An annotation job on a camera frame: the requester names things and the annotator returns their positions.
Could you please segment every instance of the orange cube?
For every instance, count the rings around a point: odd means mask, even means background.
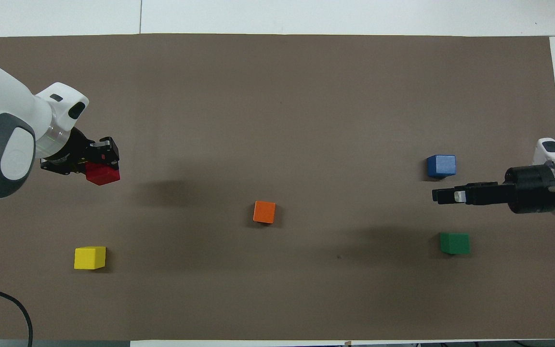
[[[276,203],[257,201],[254,204],[254,222],[271,224],[276,215]]]

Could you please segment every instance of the blue cube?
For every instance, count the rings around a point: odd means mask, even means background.
[[[433,178],[445,178],[457,173],[455,156],[436,154],[427,158],[427,175]]]

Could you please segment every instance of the yellow cube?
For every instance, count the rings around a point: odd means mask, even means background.
[[[106,247],[90,246],[74,250],[74,268],[95,270],[106,265]]]

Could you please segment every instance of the brown table surface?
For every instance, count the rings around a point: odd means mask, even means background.
[[[430,193],[555,138],[548,38],[0,38],[0,67],[77,88],[121,152],[120,182],[35,165],[0,200],[0,290],[38,339],[555,338],[555,216]],[[426,178],[433,154],[458,174]],[[92,245],[106,268],[74,270]],[[0,338],[25,334],[0,299]]]

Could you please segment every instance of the white floor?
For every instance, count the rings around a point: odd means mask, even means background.
[[[555,71],[555,0],[0,0],[0,37],[137,33],[548,36]],[[398,341],[353,341],[353,345],[388,342]],[[344,343],[229,341],[228,345]]]

